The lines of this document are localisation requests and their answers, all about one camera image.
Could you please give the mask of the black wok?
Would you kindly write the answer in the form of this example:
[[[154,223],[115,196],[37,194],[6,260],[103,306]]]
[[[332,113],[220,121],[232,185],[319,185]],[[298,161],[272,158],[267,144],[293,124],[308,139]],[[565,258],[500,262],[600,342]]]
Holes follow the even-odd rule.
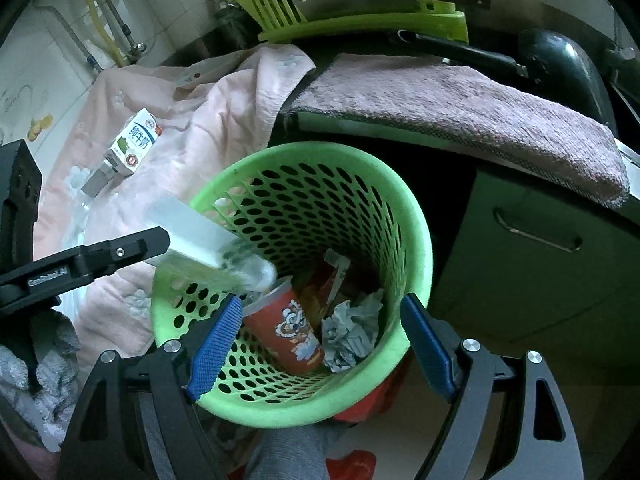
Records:
[[[611,98],[596,64],[579,44],[559,32],[522,32],[515,58],[407,29],[401,29],[398,37],[424,53],[472,67],[502,84],[562,104],[617,131]]]

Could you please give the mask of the red paper cup with lid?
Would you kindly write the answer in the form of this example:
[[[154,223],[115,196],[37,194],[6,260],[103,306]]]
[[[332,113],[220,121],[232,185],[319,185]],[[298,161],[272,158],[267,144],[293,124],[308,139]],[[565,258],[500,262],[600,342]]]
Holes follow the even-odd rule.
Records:
[[[269,292],[244,307],[243,322],[288,374],[306,375],[322,364],[320,341],[290,276],[277,280]]]

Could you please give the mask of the green mesh waste basket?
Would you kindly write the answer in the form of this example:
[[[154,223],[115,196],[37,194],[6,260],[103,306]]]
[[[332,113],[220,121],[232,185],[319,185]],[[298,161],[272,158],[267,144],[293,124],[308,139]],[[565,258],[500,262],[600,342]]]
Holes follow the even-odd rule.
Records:
[[[352,262],[334,304],[384,290],[376,346],[351,370],[288,374],[245,327],[200,408],[254,428],[314,424],[356,405],[393,373],[409,348],[401,300],[410,292],[428,299],[433,252],[421,206],[390,165],[344,144],[282,144],[235,162],[191,207],[250,243],[296,292],[328,248]]]

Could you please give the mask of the lime green dish rack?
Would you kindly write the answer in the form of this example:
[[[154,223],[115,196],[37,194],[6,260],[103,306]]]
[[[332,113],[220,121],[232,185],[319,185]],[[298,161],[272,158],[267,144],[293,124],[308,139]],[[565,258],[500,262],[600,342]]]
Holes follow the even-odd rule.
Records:
[[[431,36],[469,41],[460,4],[442,0],[230,0],[260,26],[262,41],[356,32],[412,29]]]

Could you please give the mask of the white ceramic dish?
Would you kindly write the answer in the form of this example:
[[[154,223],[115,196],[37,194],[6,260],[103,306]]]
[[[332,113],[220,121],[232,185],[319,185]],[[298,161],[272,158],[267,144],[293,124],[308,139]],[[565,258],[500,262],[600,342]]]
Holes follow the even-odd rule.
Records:
[[[204,60],[186,67],[174,80],[176,90],[193,90],[200,84],[209,84],[216,79],[209,62]]]

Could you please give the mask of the clear plastic bottle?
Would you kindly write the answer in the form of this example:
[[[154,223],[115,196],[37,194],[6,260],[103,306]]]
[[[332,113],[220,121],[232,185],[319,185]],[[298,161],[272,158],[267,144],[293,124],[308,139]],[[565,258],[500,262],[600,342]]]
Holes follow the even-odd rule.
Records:
[[[149,260],[157,269],[239,294],[266,292],[277,281],[276,267],[250,243],[174,196],[150,203],[143,221],[169,235],[166,252]]]

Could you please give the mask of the crumpled grey paper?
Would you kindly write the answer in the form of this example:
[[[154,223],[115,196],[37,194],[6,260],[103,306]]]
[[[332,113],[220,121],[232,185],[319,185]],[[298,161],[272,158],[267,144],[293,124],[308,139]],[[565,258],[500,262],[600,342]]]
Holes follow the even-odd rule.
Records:
[[[323,365],[332,373],[347,372],[370,356],[378,341],[384,290],[365,296],[358,304],[345,300],[321,323]]]

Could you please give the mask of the mauve towel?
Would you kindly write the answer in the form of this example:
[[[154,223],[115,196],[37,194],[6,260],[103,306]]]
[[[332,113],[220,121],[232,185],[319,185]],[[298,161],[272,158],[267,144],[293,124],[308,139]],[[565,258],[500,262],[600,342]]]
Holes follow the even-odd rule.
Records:
[[[343,53],[296,96],[290,112],[434,136],[510,162],[612,209],[623,206],[630,194],[607,126],[469,66]]]

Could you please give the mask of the white green milk carton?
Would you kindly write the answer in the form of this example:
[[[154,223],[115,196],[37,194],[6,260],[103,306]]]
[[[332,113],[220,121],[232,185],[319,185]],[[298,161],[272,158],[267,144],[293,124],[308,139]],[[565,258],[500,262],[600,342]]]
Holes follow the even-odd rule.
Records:
[[[139,169],[161,134],[162,128],[155,116],[142,108],[128,119],[114,137],[105,152],[105,159],[118,174],[131,176]]]

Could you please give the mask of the grey knitted cloth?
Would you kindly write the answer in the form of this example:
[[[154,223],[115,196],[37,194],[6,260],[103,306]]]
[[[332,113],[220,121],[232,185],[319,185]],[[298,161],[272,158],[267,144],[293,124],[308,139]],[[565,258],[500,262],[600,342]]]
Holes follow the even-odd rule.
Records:
[[[1,420],[15,437],[60,450],[79,396],[79,348],[72,322],[55,310],[35,320],[35,385],[29,385],[26,362],[1,348]]]

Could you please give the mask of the orange snack bag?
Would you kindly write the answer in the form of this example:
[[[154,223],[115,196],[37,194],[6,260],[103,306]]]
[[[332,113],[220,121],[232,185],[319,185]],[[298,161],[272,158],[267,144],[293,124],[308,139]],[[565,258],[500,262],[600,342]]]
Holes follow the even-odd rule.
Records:
[[[302,275],[298,299],[312,328],[317,328],[329,315],[351,263],[346,256],[328,248],[322,258]]]

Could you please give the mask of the large barcode milk carton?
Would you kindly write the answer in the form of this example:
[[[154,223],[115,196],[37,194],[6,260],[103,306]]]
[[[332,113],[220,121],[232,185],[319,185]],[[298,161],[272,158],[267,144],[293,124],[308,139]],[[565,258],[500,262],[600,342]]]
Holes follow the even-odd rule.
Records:
[[[108,159],[104,159],[101,165],[90,174],[81,191],[95,198],[116,176],[117,170],[114,165]]]

